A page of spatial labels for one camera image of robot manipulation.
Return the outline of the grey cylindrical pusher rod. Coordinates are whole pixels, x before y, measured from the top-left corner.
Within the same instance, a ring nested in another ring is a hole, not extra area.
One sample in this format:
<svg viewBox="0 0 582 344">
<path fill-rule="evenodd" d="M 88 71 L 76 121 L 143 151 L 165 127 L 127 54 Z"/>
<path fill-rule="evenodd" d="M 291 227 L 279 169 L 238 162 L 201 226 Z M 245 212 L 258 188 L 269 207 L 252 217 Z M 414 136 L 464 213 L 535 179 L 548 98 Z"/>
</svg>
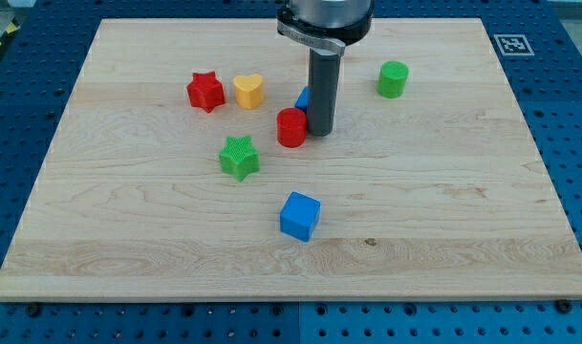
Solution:
<svg viewBox="0 0 582 344">
<path fill-rule="evenodd" d="M 338 54 L 310 50 L 307 119 L 313 136 L 333 131 L 340 60 Z"/>
</svg>

